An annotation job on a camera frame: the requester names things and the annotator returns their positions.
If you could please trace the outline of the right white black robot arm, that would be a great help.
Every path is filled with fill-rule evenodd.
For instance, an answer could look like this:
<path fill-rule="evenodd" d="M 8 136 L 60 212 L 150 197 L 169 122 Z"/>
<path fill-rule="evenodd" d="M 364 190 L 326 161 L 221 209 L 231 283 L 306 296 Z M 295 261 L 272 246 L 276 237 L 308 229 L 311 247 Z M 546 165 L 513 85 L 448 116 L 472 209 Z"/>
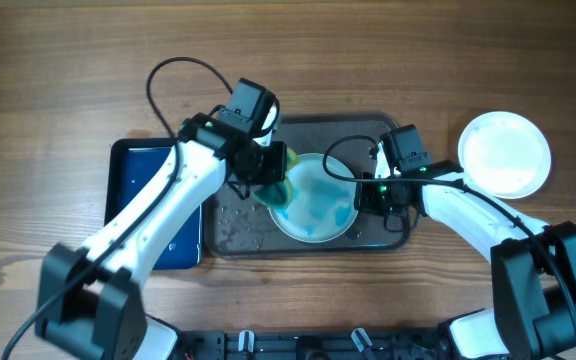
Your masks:
<path fill-rule="evenodd" d="M 415 209 L 452 229 L 491 265 L 493 307 L 448 323 L 455 357 L 554 358 L 576 350 L 576 224 L 549 225 L 485 193 L 450 161 L 432 162 L 415 126 L 386 132 L 358 180 L 358 211 Z"/>

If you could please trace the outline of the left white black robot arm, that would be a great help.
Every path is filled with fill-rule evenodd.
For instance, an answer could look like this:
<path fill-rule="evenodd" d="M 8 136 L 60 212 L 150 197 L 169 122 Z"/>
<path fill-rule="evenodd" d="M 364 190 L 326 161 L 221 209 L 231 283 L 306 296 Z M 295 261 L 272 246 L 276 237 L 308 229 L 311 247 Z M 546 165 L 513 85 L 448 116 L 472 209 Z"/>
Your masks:
<path fill-rule="evenodd" d="M 71 250 L 44 257 L 37 337 L 79 359 L 181 359 L 174 326 L 146 314 L 142 290 L 153 267 L 192 213 L 225 183 L 274 185 L 287 147 L 269 136 L 276 96 L 242 79 L 227 105 L 188 119 L 152 179 L 101 230 Z"/>

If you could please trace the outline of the green yellow sponge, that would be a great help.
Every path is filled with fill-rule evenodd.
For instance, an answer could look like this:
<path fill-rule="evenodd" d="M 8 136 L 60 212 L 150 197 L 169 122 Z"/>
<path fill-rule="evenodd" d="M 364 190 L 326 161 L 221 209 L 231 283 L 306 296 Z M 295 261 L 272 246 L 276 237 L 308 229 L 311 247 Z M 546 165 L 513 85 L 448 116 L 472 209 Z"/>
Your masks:
<path fill-rule="evenodd" d="M 285 209 L 293 200 L 294 190 L 288 172 L 299 163 L 299 158 L 296 152 L 288 146 L 287 161 L 287 171 L 282 182 L 271 185 L 255 185 L 257 189 L 252 193 L 253 198 L 268 208 Z"/>

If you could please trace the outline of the white plate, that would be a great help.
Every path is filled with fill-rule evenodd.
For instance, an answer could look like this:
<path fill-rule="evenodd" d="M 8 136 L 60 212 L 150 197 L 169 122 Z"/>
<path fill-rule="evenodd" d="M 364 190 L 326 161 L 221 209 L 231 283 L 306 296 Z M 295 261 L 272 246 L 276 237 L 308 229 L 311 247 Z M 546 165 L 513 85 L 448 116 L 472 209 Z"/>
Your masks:
<path fill-rule="evenodd" d="M 541 130 L 527 118 L 507 111 L 473 119 L 460 135 L 457 153 L 475 184 L 503 199 L 537 192 L 552 167 L 550 147 Z"/>
<path fill-rule="evenodd" d="M 329 176 L 323 154 L 306 153 L 288 171 L 293 198 L 284 209 L 270 209 L 277 227 L 304 243 L 324 243 L 345 233 L 354 223 L 355 184 Z"/>

